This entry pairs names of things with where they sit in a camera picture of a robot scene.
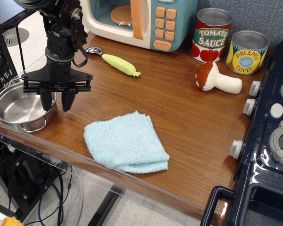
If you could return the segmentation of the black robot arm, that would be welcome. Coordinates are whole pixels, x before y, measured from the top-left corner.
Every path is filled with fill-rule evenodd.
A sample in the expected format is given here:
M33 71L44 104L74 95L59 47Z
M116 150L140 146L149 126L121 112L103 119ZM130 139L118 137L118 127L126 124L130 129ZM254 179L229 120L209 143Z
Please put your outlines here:
M75 53L81 51L87 55L83 45L87 43L87 33L84 31L83 12L78 0L17 0L20 12L11 12L0 0L0 7L6 21L0 19L0 34L14 28L39 11L43 17L47 36L45 48L46 65L37 71L24 73L25 93L34 92L40 95L43 109L48 111L52 106L53 92L62 94L63 110L68 111L78 92L90 91L92 75L72 69L72 65L82 67L88 62L84 60L76 64Z

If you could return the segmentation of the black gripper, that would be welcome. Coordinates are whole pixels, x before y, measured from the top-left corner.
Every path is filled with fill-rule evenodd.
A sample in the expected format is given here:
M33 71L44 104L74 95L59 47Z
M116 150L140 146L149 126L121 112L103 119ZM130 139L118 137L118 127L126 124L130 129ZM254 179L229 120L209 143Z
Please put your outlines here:
M71 68L73 55L58 57L47 55L46 64L36 71L24 73L23 91L40 94L43 109L52 107L52 92L62 92L63 111L71 109L78 92L91 90L92 75Z

